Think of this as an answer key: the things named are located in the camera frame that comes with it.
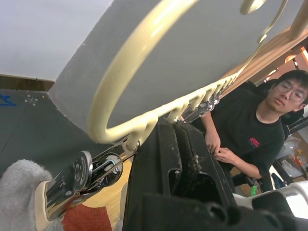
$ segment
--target black t-shirt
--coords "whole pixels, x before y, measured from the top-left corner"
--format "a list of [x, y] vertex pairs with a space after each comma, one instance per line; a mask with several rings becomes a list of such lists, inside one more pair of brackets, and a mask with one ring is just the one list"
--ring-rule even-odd
[[[255, 165], [264, 176], [283, 146], [284, 132], [280, 119], [273, 124], [263, 124], [257, 119], [261, 101], [256, 94], [237, 88], [220, 100], [211, 115], [221, 147]], [[205, 132], [201, 119], [192, 124]]]

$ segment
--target white glove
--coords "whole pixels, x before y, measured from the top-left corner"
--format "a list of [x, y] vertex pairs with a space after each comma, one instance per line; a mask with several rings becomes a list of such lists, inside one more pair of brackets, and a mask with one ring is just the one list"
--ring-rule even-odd
[[[51, 180], [51, 174], [28, 160], [12, 164], [0, 179], [0, 224], [3, 231], [36, 231], [34, 192]], [[54, 220], [46, 231], [63, 231], [61, 221]]]

